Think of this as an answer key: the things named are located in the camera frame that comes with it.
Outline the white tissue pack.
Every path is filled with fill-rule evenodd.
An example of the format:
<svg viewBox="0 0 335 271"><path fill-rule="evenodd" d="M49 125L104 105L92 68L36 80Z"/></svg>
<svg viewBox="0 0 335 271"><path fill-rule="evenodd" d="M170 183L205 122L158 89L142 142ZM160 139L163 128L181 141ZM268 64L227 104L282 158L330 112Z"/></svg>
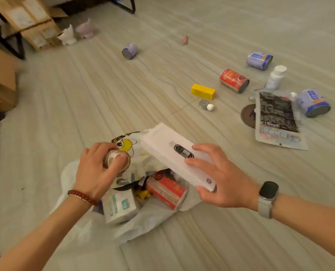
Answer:
<svg viewBox="0 0 335 271"><path fill-rule="evenodd" d="M111 226L130 221L141 209L141 203L132 189L108 190L102 197L102 206L106 224Z"/></svg>

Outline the person's left forearm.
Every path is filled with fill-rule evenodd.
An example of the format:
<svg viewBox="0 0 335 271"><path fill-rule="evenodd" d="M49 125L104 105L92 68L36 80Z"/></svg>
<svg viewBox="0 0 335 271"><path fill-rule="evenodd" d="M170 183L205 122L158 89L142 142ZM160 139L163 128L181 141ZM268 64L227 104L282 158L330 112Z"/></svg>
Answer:
<svg viewBox="0 0 335 271"><path fill-rule="evenodd" d="M42 271L72 227L92 207L75 195L0 257L0 271Z"/></svg>

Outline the grey wrist watch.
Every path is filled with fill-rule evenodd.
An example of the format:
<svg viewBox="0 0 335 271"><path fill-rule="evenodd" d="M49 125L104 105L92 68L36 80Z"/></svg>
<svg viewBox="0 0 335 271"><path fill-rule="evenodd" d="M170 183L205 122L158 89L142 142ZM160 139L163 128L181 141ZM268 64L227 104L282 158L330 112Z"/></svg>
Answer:
<svg viewBox="0 0 335 271"><path fill-rule="evenodd" d="M258 214L266 219L272 218L272 209L279 195L279 186L272 181L266 181L259 191Z"/></svg>

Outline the red carton box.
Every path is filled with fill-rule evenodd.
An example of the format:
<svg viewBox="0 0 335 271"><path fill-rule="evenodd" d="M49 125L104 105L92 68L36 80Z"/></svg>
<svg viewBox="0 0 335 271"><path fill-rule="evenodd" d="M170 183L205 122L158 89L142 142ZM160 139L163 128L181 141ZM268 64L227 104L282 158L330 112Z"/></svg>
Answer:
<svg viewBox="0 0 335 271"><path fill-rule="evenodd" d="M145 187L172 210L178 210L181 207L188 192L185 187L164 171L158 171L149 176L146 179Z"/></svg>

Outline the plain brown cardboard box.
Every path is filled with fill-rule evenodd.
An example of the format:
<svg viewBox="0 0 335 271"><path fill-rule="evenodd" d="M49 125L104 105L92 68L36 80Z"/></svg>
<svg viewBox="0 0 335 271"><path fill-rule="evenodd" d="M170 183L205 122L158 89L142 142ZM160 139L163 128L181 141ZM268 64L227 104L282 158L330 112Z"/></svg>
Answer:
<svg viewBox="0 0 335 271"><path fill-rule="evenodd" d="M0 112L7 112L17 105L18 62L0 49Z"/></svg>

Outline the blue tin can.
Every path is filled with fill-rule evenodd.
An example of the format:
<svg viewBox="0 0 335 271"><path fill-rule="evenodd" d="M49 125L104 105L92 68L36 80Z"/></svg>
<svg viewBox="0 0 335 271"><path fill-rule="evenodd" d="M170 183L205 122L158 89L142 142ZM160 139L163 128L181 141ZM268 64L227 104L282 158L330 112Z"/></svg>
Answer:
<svg viewBox="0 0 335 271"><path fill-rule="evenodd" d="M316 89L303 90L296 96L296 102L307 118L315 118L331 110L330 104Z"/></svg>
<svg viewBox="0 0 335 271"><path fill-rule="evenodd" d="M129 43L123 50L122 55L125 59L131 60L138 53L138 47L134 43Z"/></svg>
<svg viewBox="0 0 335 271"><path fill-rule="evenodd" d="M250 67L265 71L273 60L273 57L271 54L255 51L248 55L246 64Z"/></svg>

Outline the black table leg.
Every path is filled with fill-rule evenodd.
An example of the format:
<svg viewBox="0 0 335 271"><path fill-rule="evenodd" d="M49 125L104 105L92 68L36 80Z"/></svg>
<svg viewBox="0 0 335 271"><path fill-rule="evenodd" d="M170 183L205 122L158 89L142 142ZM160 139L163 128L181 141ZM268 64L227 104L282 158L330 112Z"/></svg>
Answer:
<svg viewBox="0 0 335 271"><path fill-rule="evenodd" d="M11 39L15 39L15 46L11 45L9 42ZM20 60L25 60L25 49L22 41L22 36L20 32L15 32L10 35L0 35L0 44L13 56Z"/></svg>

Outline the red tin can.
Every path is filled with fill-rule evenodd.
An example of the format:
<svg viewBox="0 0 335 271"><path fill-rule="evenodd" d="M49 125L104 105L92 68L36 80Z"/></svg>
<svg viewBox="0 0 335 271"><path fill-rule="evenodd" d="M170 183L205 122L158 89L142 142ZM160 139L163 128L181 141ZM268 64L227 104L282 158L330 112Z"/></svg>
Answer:
<svg viewBox="0 0 335 271"><path fill-rule="evenodd" d="M226 69L220 75L220 82L234 92L241 94L249 85L250 80L231 69Z"/></svg>

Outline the pink cat figurine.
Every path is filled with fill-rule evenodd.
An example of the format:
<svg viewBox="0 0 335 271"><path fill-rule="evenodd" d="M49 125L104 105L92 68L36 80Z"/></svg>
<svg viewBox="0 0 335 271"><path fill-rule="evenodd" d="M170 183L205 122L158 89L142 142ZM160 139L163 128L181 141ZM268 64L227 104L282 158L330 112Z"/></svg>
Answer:
<svg viewBox="0 0 335 271"><path fill-rule="evenodd" d="M94 28L91 19L88 20L75 28L75 31L82 39L91 39L94 37Z"/></svg>

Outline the black metal stand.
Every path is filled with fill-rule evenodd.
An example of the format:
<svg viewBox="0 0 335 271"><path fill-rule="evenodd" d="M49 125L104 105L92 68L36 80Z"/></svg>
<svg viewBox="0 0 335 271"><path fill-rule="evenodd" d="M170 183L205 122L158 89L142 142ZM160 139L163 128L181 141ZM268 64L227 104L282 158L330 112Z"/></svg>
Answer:
<svg viewBox="0 0 335 271"><path fill-rule="evenodd" d="M135 0L111 0L111 2L120 9L134 15L136 13Z"/></svg>

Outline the black and white packet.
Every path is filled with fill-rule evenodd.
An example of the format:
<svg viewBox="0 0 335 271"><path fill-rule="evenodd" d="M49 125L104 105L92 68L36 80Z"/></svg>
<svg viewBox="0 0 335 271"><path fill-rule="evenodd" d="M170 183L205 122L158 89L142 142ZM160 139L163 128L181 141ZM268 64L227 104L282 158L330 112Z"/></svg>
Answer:
<svg viewBox="0 0 335 271"><path fill-rule="evenodd" d="M261 90L256 93L255 100L256 141L297 150L309 149L291 95Z"/></svg>

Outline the white printed plastic bag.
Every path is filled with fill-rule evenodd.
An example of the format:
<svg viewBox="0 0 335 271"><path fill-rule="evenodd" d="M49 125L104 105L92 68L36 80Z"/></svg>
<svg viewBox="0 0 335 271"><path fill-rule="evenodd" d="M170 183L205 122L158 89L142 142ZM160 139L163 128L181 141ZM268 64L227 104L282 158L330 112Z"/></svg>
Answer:
<svg viewBox="0 0 335 271"><path fill-rule="evenodd" d="M57 248L56 253L59 257L81 255L125 244L153 230L173 216L175 212L188 211L201 202L197 191L191 184L171 171L140 145L140 139L147 131L127 133L111 141L119 150L129 153L131 163L128 169L118 175L110 189L117 191L132 189L134 192L136 189L146 189L146 179L158 171L164 171L188 191L181 207L178 210L172 210L167 204L152 195L145 201L138 199L141 209L134 218L126 223L111 226L106 224L101 199L97 206L90 209L67 234Z"/></svg>

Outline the yellow carton box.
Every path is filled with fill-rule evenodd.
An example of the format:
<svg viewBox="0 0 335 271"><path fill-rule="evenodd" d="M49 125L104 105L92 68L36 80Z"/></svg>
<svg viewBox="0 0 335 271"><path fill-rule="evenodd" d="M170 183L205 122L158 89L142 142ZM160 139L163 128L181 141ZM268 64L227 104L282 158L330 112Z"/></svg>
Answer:
<svg viewBox="0 0 335 271"><path fill-rule="evenodd" d="M212 101L215 95L215 89L206 86L194 84L191 87L191 94L200 98Z"/></svg>

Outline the small silver can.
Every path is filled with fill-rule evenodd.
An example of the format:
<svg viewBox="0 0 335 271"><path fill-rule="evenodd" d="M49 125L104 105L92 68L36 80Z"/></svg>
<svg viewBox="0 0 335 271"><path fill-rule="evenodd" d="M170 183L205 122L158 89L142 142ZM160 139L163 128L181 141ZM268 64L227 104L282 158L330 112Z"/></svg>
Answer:
<svg viewBox="0 0 335 271"><path fill-rule="evenodd" d="M129 168L130 163L131 163L131 157L126 151L122 150L110 150L103 159L103 167L105 169L108 169L109 166L114 162L114 160L119 156L119 155L125 155L126 159L124 162L124 165L122 169L119 171L119 173L123 173L126 169Z"/></svg>

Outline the small labelled cardboard box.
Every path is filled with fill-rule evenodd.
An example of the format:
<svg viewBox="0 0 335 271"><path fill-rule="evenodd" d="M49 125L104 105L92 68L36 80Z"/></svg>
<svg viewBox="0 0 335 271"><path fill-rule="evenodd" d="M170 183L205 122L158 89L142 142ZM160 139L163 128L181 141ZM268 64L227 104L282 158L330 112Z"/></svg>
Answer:
<svg viewBox="0 0 335 271"><path fill-rule="evenodd" d="M38 52L62 45L60 29L54 20L21 31L21 36Z"/></svg>

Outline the small yellow toy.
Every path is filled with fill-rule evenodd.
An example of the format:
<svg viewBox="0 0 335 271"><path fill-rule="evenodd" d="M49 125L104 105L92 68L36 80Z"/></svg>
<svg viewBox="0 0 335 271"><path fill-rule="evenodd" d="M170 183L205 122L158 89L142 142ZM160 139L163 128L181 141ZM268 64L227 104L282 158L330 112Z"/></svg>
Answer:
<svg viewBox="0 0 335 271"><path fill-rule="evenodd" d="M152 197L152 193L147 189L136 189L136 195L140 201L148 200Z"/></svg>

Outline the white cat figurine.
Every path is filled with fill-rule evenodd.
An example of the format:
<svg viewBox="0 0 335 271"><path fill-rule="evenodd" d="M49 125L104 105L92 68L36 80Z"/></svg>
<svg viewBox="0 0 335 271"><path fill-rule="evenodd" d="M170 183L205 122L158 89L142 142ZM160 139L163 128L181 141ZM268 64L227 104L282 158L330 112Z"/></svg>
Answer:
<svg viewBox="0 0 335 271"><path fill-rule="evenodd" d="M77 39L75 38L74 34L74 28L72 24L69 25L68 28L65 28L63 31L61 31L57 38L61 41L62 45L74 45L77 43Z"/></svg>

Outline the person's right forearm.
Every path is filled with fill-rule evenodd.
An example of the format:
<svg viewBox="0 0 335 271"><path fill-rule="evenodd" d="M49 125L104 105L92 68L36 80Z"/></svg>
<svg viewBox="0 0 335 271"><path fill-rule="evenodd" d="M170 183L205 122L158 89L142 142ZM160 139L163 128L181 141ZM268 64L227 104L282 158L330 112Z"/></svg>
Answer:
<svg viewBox="0 0 335 271"><path fill-rule="evenodd" d="M279 194L271 218L305 236L335 257L335 208Z"/></svg>

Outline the white pill bottle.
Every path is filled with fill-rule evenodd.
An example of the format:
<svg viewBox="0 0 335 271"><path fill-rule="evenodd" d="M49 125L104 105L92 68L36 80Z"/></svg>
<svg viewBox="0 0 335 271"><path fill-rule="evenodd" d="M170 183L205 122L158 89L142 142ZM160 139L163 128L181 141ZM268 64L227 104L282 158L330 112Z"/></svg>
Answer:
<svg viewBox="0 0 335 271"><path fill-rule="evenodd" d="M286 71L287 67L283 65L275 66L273 71L270 73L270 76L266 81L264 88L269 91L277 90Z"/></svg>

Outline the small glass bottle white cap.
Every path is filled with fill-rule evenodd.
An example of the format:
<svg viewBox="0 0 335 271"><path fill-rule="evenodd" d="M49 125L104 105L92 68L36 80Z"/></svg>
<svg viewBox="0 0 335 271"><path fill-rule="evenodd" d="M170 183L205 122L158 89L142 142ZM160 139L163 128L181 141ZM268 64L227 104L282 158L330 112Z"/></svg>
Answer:
<svg viewBox="0 0 335 271"><path fill-rule="evenodd" d="M201 99L199 101L199 107L203 110L207 110L207 111L213 111L215 109L214 104L210 103L208 100L206 99Z"/></svg>

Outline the person's right hand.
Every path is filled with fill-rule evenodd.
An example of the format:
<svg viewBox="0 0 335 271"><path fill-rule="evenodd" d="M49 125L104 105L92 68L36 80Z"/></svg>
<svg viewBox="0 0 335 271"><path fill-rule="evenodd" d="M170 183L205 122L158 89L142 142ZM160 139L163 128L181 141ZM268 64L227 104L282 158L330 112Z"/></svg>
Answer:
<svg viewBox="0 0 335 271"><path fill-rule="evenodd" d="M224 208L258 211L260 185L231 162L221 147L216 145L216 164L198 158L185 159L185 162L201 169L216 183L216 201L203 202Z"/></svg>

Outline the long white box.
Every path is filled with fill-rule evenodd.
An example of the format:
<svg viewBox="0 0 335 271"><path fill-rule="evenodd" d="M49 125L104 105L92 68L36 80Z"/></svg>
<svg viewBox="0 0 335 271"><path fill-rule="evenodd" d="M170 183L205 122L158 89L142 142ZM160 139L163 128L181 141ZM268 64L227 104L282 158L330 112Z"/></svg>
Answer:
<svg viewBox="0 0 335 271"><path fill-rule="evenodd" d="M184 178L194 187L201 186L210 192L216 191L215 181L201 169L186 164L187 158L198 158L213 164L210 156L192 148L193 143L160 123L140 139L141 146L172 171Z"/></svg>

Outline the person's left hand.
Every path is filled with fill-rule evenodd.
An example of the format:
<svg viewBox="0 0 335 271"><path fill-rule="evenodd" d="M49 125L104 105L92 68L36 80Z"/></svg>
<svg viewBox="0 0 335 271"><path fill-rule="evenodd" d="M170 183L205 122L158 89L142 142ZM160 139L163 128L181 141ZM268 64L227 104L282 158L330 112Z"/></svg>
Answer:
<svg viewBox="0 0 335 271"><path fill-rule="evenodd" d="M69 195L75 195L92 205L96 205L115 180L112 164L108 169L103 167L104 156L110 150L118 149L114 143L100 142L83 150L75 185L68 192Z"/></svg>

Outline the brown round coaster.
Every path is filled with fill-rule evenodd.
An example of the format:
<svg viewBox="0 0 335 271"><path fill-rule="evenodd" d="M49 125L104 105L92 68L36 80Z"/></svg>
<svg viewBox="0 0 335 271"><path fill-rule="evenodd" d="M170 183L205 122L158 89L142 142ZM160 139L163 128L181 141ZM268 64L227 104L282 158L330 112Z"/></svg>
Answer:
<svg viewBox="0 0 335 271"><path fill-rule="evenodd" d="M256 128L256 104L249 104L241 110L241 120L242 122L251 127Z"/></svg>

